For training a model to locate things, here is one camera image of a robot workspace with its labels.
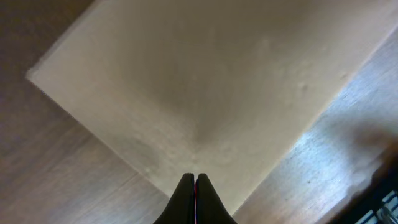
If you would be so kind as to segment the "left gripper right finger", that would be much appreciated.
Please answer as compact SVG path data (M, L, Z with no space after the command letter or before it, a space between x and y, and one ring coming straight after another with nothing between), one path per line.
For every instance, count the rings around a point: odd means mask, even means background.
M196 224L237 224L225 209L206 174L195 182Z

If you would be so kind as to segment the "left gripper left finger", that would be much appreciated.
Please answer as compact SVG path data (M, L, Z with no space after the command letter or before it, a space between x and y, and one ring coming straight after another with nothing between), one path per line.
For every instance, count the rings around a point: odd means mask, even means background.
M195 224L195 179L186 173L180 179L164 211L154 224Z

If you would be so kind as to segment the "brown cardboard box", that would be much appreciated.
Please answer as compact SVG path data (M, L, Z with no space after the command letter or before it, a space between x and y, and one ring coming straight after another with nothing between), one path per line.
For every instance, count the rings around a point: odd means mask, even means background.
M96 1L29 80L171 195L234 213L397 27L393 0Z

